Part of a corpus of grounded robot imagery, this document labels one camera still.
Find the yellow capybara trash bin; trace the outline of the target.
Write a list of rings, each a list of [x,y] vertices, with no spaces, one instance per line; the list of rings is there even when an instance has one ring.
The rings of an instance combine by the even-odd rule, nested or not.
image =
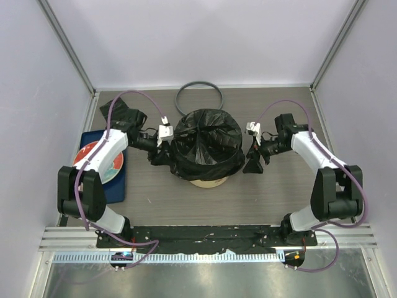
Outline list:
[[[214,187],[218,187],[218,186],[222,185],[224,182],[227,181],[227,179],[228,179],[227,176],[220,178],[220,179],[211,180],[211,181],[204,181],[204,180],[196,179],[196,180],[190,181],[190,183],[193,184],[194,186],[197,186],[200,188],[210,189],[210,188],[214,188]]]

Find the black trash bag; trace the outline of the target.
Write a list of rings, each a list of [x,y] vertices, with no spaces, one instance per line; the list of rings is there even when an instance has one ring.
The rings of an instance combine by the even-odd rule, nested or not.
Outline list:
[[[241,128],[228,112],[192,111],[174,129],[170,171],[187,181],[213,181],[234,175],[245,164],[242,145]]]

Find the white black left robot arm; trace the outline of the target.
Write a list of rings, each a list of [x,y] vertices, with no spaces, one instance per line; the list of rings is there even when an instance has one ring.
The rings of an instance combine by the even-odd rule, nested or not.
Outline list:
[[[120,248],[131,243],[130,221],[107,205],[102,182],[114,159],[127,147],[150,155],[165,151],[174,135],[172,125],[163,116],[154,135],[149,136],[142,129],[146,120],[147,116],[137,109],[109,112],[107,128],[94,148],[74,166],[63,166],[58,172],[58,212],[107,234]]]

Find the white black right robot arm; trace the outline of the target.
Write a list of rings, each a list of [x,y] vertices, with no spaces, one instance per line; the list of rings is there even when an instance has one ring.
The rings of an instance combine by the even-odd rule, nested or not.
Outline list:
[[[315,175],[308,206],[285,215],[281,221],[281,240],[287,245],[301,245],[309,237],[311,228],[361,215],[364,209],[359,190],[362,170],[337,159],[307,124],[296,124],[291,114],[277,116],[275,126],[277,133],[265,139],[260,124],[247,124],[246,133],[253,141],[246,155],[244,173],[261,174],[262,161],[269,164],[271,156],[293,151]]]

